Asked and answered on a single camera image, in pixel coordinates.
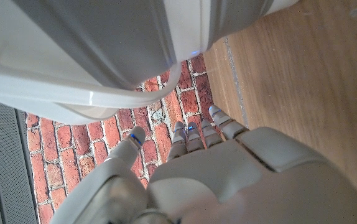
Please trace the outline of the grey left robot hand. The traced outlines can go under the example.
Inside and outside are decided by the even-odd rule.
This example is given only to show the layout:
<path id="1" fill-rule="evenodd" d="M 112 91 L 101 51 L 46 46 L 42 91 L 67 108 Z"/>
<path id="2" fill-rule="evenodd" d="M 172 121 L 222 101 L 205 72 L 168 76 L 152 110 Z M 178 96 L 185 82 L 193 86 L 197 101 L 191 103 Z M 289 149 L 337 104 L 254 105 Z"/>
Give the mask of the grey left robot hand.
<path id="1" fill-rule="evenodd" d="M 136 127 L 68 195 L 52 223 L 357 223 L 357 190 L 325 157 L 272 128 L 247 129 L 217 106 L 177 123 L 147 185 L 131 170 Z"/>

